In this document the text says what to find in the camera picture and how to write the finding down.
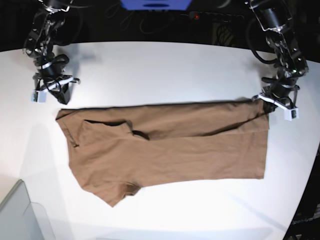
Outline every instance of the cable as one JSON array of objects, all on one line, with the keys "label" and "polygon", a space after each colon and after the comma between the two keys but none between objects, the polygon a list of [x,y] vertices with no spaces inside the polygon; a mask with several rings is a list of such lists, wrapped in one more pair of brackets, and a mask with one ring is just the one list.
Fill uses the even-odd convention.
[{"label": "cable", "polygon": [[52,91],[52,90],[48,87],[48,85],[47,85],[47,83],[54,81],[55,84],[59,86],[59,94],[61,94],[61,92],[62,92],[62,87],[61,87],[61,84],[60,84],[60,82],[59,82],[58,80],[53,79],[52,77],[44,77],[44,78],[42,79],[42,81],[43,81],[43,84],[44,84],[45,88],[48,90],[48,92],[49,92],[52,96],[56,97],[55,94],[54,94],[54,91]]},{"label": "cable", "polygon": [[65,3],[65,2],[60,1],[60,0],[54,0],[54,1],[59,3],[59,4],[61,4],[62,6],[70,7],[70,8],[73,8],[73,9],[86,9],[86,8],[93,7],[93,5],[74,5],[74,4],[72,4],[73,1],[71,1],[71,3]]},{"label": "cable", "polygon": [[[112,19],[116,16],[116,14],[119,12],[120,8],[122,7],[121,2],[117,2],[111,6],[109,6],[105,11],[104,11],[104,17],[106,19]],[[131,11],[120,23],[120,31],[124,32],[126,31],[134,17],[136,11]]]},{"label": "cable", "polygon": [[146,34],[146,35],[151,35],[151,34],[156,34],[156,33],[161,32],[162,30],[168,28],[168,27],[171,25],[171,23],[175,20],[175,19],[173,18],[173,20],[169,21],[166,25],[164,25],[164,26],[162,26],[162,27],[160,27],[160,28],[158,28],[158,29],[156,29],[156,30],[154,30],[154,31],[144,31],[142,25],[143,25],[143,23],[144,23],[144,21],[145,21],[146,18],[147,18],[147,17],[145,16],[145,17],[141,20],[140,25],[139,25],[139,28],[140,28],[141,33]]},{"label": "cable", "polygon": [[121,2],[120,2],[120,1],[117,2],[117,3],[115,3],[115,4],[113,4],[113,5],[111,5],[110,7],[108,7],[108,8],[104,11],[104,16],[105,16],[105,18],[107,18],[107,19],[112,19],[112,18],[118,13],[120,7],[121,7]]},{"label": "cable", "polygon": [[76,10],[77,10],[77,16],[78,16],[78,24],[77,24],[76,32],[73,35],[72,39],[67,43],[63,43],[62,40],[56,41],[55,39],[52,39],[54,44],[59,45],[59,46],[67,46],[67,45],[70,45],[76,41],[77,37],[79,36],[79,34],[81,32],[83,24],[84,24],[84,16],[83,16],[81,10],[79,8],[77,8]]},{"label": "cable", "polygon": [[254,46],[252,45],[251,43],[251,40],[250,40],[250,30],[251,30],[251,27],[253,26],[253,24],[256,22],[257,20],[255,18],[251,19],[246,27],[246,30],[245,30],[245,39],[246,39],[246,42],[248,44],[248,47],[250,48],[251,52],[253,53],[253,55],[260,61],[262,62],[263,64],[276,64],[279,62],[279,60],[277,58],[273,59],[273,60],[265,60],[263,59],[258,53],[257,51],[255,50]]},{"label": "cable", "polygon": [[52,64],[58,64],[58,65],[67,65],[69,63],[70,59],[65,54],[59,54],[56,56],[51,62]]}]

